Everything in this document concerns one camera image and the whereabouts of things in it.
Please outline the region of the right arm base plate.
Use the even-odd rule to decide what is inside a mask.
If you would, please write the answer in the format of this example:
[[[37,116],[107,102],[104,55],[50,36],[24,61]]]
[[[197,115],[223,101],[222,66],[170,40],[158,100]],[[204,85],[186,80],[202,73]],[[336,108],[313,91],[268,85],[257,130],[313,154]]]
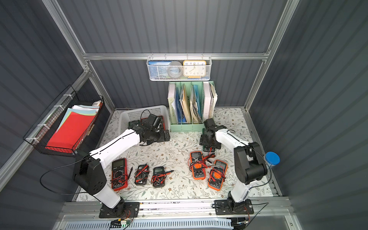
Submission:
[[[215,200],[211,205],[217,215],[251,215],[254,214],[252,201],[246,199],[240,203],[234,202],[230,197],[228,199]]]

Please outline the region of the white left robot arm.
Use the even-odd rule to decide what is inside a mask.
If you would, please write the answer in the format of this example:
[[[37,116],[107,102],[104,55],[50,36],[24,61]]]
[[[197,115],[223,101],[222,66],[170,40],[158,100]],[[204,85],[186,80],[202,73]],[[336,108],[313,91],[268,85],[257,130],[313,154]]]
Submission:
[[[123,152],[139,143],[151,145],[170,140],[169,130],[164,129],[159,116],[150,114],[143,121],[132,123],[121,135],[104,146],[85,152],[78,150],[73,171],[74,182],[106,207],[114,209],[124,203],[107,184],[104,169]]]

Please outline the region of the green multimeter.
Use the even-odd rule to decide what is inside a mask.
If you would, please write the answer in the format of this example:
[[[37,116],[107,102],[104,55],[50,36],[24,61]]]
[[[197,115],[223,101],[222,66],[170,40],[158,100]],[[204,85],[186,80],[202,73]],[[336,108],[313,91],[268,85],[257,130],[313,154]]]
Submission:
[[[212,145],[212,134],[205,128],[202,129],[202,135],[200,137],[200,145],[202,146],[202,150],[204,152],[214,152],[214,150],[210,150]]]

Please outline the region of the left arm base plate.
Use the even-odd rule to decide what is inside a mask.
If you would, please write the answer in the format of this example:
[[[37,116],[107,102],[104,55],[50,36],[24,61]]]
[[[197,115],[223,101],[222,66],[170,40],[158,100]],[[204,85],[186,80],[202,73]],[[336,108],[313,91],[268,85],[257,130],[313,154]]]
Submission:
[[[115,208],[109,208],[102,204],[100,208],[99,218],[135,218],[138,216],[140,202],[119,202]]]

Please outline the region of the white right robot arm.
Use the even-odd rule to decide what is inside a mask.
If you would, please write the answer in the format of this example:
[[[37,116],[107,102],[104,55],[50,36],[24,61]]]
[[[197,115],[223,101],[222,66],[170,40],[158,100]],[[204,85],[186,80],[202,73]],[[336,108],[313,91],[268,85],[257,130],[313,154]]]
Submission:
[[[200,145],[215,149],[225,146],[233,153],[237,181],[229,195],[232,203],[245,201],[251,189],[264,186],[262,179],[268,174],[268,165],[257,151],[258,143],[235,136],[224,125],[216,125],[212,118],[204,121],[204,130]]]

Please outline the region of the red multimeter near left arm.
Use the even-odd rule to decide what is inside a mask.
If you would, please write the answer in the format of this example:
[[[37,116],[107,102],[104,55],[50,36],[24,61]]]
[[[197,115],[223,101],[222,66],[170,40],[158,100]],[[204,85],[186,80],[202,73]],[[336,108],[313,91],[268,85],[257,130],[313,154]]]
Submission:
[[[121,158],[112,162],[112,178],[111,188],[118,192],[128,186],[128,181],[132,173],[133,168],[130,172],[127,172],[127,159]]]

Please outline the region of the white plastic basket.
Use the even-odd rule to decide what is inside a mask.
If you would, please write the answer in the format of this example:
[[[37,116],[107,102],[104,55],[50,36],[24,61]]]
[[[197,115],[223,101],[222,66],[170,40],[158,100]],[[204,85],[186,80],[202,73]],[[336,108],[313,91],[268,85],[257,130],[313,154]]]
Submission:
[[[163,117],[164,129],[171,130],[170,116],[167,107],[164,105],[157,105],[123,111],[119,118],[118,133],[122,134],[126,129],[128,129],[129,122],[147,118],[149,113]]]

